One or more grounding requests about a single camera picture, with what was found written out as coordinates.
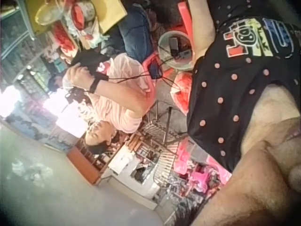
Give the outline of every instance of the red plastic bag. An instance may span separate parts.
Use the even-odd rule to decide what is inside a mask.
[[[185,115],[188,113],[189,97],[192,84],[192,74],[189,72],[179,72],[174,80],[170,95]]]

